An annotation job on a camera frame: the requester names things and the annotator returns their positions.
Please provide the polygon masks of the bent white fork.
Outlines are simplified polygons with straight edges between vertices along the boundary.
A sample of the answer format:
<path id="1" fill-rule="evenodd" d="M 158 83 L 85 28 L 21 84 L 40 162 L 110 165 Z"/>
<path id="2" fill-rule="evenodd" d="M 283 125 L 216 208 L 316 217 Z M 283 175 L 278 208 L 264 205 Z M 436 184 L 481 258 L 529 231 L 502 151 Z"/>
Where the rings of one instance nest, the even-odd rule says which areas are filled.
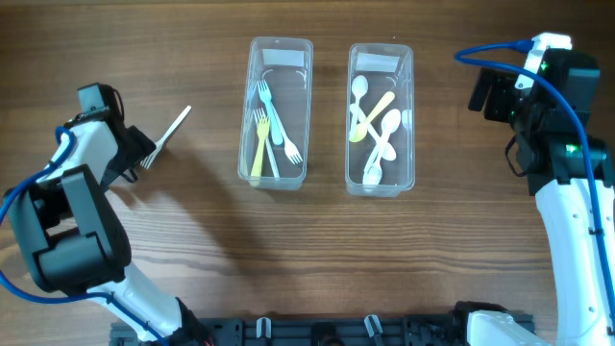
<path id="1" fill-rule="evenodd" d="M 149 169 L 152 166 L 156 157 L 159 155 L 161 150 L 164 148 L 168 140 L 177 132 L 177 130 L 183 124 L 185 119 L 190 114 L 191 110 L 192 110 L 191 106 L 186 106 L 184 110 L 178 115 L 178 117 L 173 121 L 173 123 L 169 126 L 169 128 L 166 130 L 164 135 L 158 141 L 155 142 L 155 145 L 156 145 L 155 150 L 140 162 L 140 165 L 143 168 Z"/>
<path id="2" fill-rule="evenodd" d="M 266 117 L 265 112 L 264 112 L 264 110 L 263 110 L 263 109 L 257 109 L 257 110 L 254 110 L 254 111 L 253 111 L 253 116 L 254 116 L 255 121 L 256 121 L 257 123 L 259 123 L 259 122 L 260 122 L 260 120 L 261 120 L 263 117 Z M 275 156 L 274 156 L 274 152 L 273 152 L 273 147 L 272 147 L 272 144 L 271 144 L 271 140 L 270 140 L 270 138 L 269 138 L 269 137 L 267 137 L 267 138 L 265 139 L 265 147 L 266 147 L 267 157 L 268 157 L 268 159 L 269 159 L 269 163 L 270 163 L 270 166 L 271 166 L 271 170 L 272 170 L 273 177 L 274 177 L 274 178 L 276 178 L 276 179 L 279 179 L 279 178 L 280 178 L 280 172 L 279 172 L 279 168 L 278 168 L 278 165 L 277 165 L 277 162 L 276 162 Z"/>

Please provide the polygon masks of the white spoon with long handle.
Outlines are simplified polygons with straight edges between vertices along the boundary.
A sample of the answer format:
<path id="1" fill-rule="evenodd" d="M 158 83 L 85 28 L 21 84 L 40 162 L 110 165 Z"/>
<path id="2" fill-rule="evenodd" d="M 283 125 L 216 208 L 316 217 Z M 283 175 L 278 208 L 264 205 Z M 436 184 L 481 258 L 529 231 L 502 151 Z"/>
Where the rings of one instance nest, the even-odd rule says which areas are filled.
<path id="1" fill-rule="evenodd" d="M 401 112 L 397 109 L 393 109 L 389 111 L 381 120 L 381 141 L 379 144 L 379 153 L 377 157 L 368 164 L 366 162 L 366 166 L 364 168 L 364 172 L 368 172 L 369 169 L 374 165 L 380 162 L 382 159 L 383 150 L 385 148 L 385 144 L 389 143 L 388 140 L 390 136 L 397 131 L 401 123 Z"/>

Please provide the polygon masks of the white plastic spoon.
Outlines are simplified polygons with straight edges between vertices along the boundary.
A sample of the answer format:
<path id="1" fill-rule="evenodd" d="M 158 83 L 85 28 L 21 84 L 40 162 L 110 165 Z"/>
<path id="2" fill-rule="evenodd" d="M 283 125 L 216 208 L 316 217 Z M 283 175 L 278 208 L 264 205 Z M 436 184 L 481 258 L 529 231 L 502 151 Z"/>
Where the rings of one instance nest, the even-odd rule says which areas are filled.
<path id="1" fill-rule="evenodd" d="M 353 111 L 353 114 L 352 114 L 351 127 L 349 131 L 349 138 L 353 138 L 356 133 L 360 99 L 367 93 L 367 91 L 368 91 L 367 79 L 363 75 L 357 75 L 353 79 L 352 85 L 351 85 L 351 92 L 355 96 L 355 103 L 351 106 L 351 110 Z"/>
<path id="2" fill-rule="evenodd" d="M 350 106 L 350 112 L 351 112 L 351 115 L 356 115 L 359 120 L 364 120 L 366 118 L 365 113 L 363 112 L 363 110 L 358 104 L 352 104 Z M 381 141 L 381 137 L 379 136 L 379 134 L 377 133 L 377 131 L 374 129 L 372 125 L 368 126 L 368 133 L 376 142 L 367 160 L 367 163 L 370 164 L 377 157 L 380 151 L 379 144 Z M 382 158 L 386 161 L 394 161 L 397 158 L 397 153 L 390 143 L 385 144 Z"/>

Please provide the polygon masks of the beige plastic fork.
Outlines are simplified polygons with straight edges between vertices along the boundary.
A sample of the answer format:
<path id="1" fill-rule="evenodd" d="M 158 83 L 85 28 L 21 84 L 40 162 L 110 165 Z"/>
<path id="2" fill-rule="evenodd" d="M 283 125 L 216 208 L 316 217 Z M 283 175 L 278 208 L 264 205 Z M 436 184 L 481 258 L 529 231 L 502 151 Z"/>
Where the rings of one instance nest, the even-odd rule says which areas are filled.
<path id="1" fill-rule="evenodd" d="M 266 115 L 257 114 L 256 112 L 254 113 L 254 118 L 257 127 L 258 147 L 251 169 L 251 177 L 259 180 L 262 172 L 265 141 L 270 130 L 270 120 Z"/>

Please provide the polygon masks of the yellow plastic spoon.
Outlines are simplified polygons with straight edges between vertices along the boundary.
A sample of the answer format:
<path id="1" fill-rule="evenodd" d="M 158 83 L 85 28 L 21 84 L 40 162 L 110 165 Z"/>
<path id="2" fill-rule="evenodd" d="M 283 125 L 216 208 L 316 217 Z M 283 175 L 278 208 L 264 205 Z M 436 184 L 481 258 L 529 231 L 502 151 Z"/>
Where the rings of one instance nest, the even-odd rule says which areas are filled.
<path id="1" fill-rule="evenodd" d="M 387 91 L 379 100 L 377 105 L 366 116 L 366 118 L 357 124 L 356 128 L 352 132 L 352 135 L 350 136 L 350 141 L 359 142 L 363 140 L 368 132 L 371 122 L 393 102 L 395 97 L 396 95 L 393 91 Z"/>

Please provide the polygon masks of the white plastic fork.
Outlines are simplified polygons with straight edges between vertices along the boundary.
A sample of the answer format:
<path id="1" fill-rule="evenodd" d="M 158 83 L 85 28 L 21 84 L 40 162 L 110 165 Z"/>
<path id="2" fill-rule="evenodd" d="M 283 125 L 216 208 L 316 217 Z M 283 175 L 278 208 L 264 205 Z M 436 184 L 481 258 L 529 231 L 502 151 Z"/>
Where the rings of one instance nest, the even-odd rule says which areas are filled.
<path id="1" fill-rule="evenodd" d="M 279 121 L 273 112 L 272 93 L 265 80 L 258 81 L 258 95 L 261 102 L 264 104 L 266 113 L 271 122 L 271 136 L 275 145 L 283 144 L 283 136 Z"/>

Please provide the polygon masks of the clear thin plastic fork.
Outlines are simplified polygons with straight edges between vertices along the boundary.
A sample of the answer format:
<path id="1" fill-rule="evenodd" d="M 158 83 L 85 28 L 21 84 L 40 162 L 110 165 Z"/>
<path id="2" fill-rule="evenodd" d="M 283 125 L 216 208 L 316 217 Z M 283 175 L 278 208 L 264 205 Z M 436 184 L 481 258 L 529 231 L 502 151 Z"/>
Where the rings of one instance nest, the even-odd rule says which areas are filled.
<path id="1" fill-rule="evenodd" d="M 281 122 L 279 116 L 274 113 L 275 118 L 277 120 L 277 123 L 279 125 L 280 128 L 280 133 L 283 137 L 283 149 L 284 149 L 284 153 L 286 155 L 286 157 L 293 163 L 293 164 L 299 164 L 303 162 L 303 158 L 301 157 L 301 154 L 299 153 L 299 150 L 297 148 L 297 146 L 289 139 L 289 137 L 286 134 L 286 131 L 283 127 L 283 123 Z"/>

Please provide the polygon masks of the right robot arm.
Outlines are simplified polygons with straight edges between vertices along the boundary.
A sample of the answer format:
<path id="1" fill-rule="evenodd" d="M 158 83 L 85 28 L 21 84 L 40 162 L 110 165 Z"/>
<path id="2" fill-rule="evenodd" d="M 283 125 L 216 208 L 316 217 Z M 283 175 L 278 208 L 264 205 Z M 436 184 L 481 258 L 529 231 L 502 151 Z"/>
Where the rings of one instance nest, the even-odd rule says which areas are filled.
<path id="1" fill-rule="evenodd" d="M 549 63 L 524 90 L 515 73 L 488 67 L 469 102 L 514 131 L 511 169 L 527 179 L 549 240 L 560 345 L 614 342 L 614 170 L 584 129 L 598 74 Z"/>

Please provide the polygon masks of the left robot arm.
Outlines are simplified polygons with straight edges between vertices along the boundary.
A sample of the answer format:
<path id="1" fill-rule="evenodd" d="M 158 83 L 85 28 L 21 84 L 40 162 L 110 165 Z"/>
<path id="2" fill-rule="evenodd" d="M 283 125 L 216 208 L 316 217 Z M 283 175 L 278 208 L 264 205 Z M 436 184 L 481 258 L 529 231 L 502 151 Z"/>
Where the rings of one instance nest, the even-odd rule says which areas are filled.
<path id="1" fill-rule="evenodd" d="M 135 166 L 155 143 L 125 125 L 118 91 L 94 83 L 78 90 L 81 111 L 55 130 L 58 149 L 45 167 L 9 189 L 9 221 L 34 283 L 44 296 L 9 281 L 23 300 L 44 305 L 92 301 L 151 345 L 211 345 L 211 332 L 177 297 L 133 263 L 127 233 L 105 193 L 117 178 L 136 181 Z"/>

